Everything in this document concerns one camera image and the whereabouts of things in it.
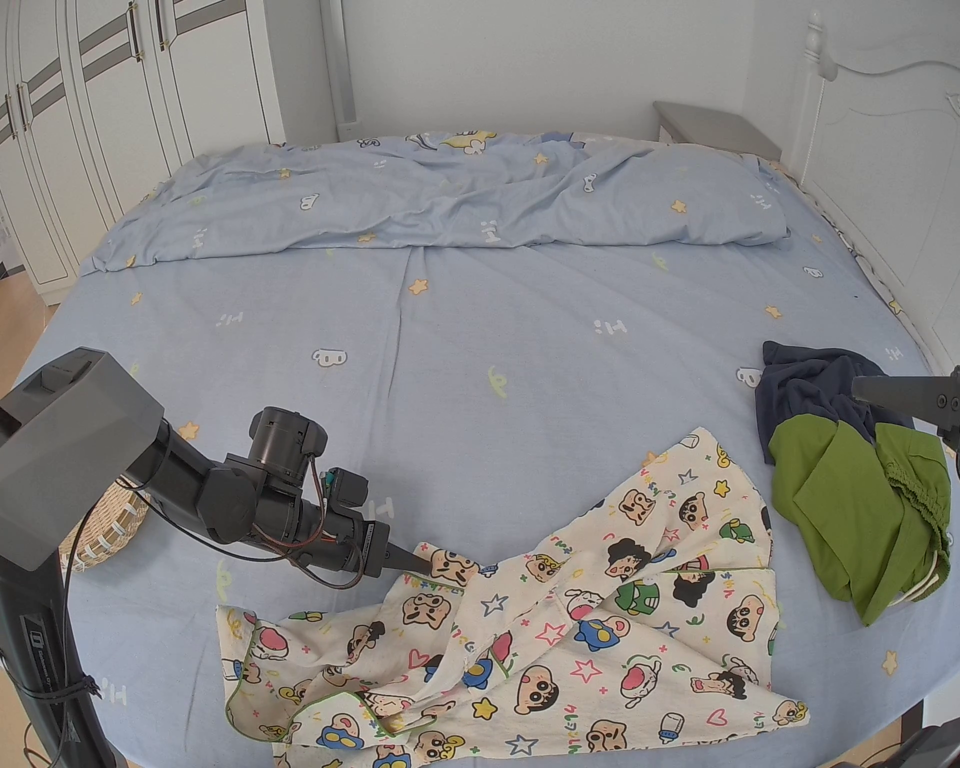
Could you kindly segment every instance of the nightstand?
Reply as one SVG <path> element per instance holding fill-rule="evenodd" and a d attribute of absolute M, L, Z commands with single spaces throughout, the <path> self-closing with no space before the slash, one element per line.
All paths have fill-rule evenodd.
<path fill-rule="evenodd" d="M 660 116 L 660 141 L 703 144 L 780 161 L 780 147 L 738 114 L 670 102 L 654 102 L 654 109 Z"/>

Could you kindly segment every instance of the wicker basket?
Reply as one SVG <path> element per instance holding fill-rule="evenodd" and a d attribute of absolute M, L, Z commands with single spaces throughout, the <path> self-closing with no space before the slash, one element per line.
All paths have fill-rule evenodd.
<path fill-rule="evenodd" d="M 73 559 L 74 571 L 87 570 L 123 549 L 140 527 L 149 509 L 135 493 L 113 483 L 97 502 L 93 514 L 84 526 L 84 532 L 77 544 L 77 554 Z M 78 522 L 60 545 L 60 568 L 66 568 L 73 538 L 79 527 Z"/>

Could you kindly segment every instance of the white wardrobe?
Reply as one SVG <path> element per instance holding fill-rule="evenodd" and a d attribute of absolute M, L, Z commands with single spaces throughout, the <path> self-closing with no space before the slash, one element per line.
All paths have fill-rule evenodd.
<path fill-rule="evenodd" d="M 0 0 L 0 214 L 48 304 L 192 157 L 336 141 L 317 0 Z"/>

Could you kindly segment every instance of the wardrobe handle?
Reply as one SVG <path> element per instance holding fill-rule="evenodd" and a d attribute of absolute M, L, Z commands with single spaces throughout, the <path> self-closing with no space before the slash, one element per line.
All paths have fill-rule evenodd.
<path fill-rule="evenodd" d="M 20 122 L 23 123 L 25 132 L 30 128 L 30 122 L 27 120 L 27 110 L 23 108 L 23 83 L 16 84 L 16 102 L 20 106 Z"/>
<path fill-rule="evenodd" d="M 160 11 L 160 0 L 154 0 L 156 5 L 156 36 L 160 38 L 160 50 L 165 51 L 170 40 L 163 36 L 163 13 Z"/>
<path fill-rule="evenodd" d="M 4 98 L 7 100 L 7 119 L 10 120 L 10 133 L 13 138 L 16 138 L 16 123 L 13 122 L 13 104 L 10 101 L 10 94 L 6 94 Z"/>
<path fill-rule="evenodd" d="M 136 35 L 136 3 L 130 0 L 127 5 L 127 15 L 130 17 L 130 33 L 133 36 L 133 55 L 137 61 L 143 61 L 143 51 L 140 49 L 140 40 Z"/>

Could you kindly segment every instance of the white cartoon fabric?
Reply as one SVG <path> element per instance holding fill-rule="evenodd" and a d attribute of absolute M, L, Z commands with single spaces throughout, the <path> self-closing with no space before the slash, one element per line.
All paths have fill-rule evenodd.
<path fill-rule="evenodd" d="M 276 624 L 221 606 L 229 722 L 274 742 L 284 768 L 675 747 L 805 724 L 803 703 L 771 691 L 763 499 L 705 429 L 644 465 L 500 564 L 422 544 L 431 576 L 404 574 L 382 605 Z"/>

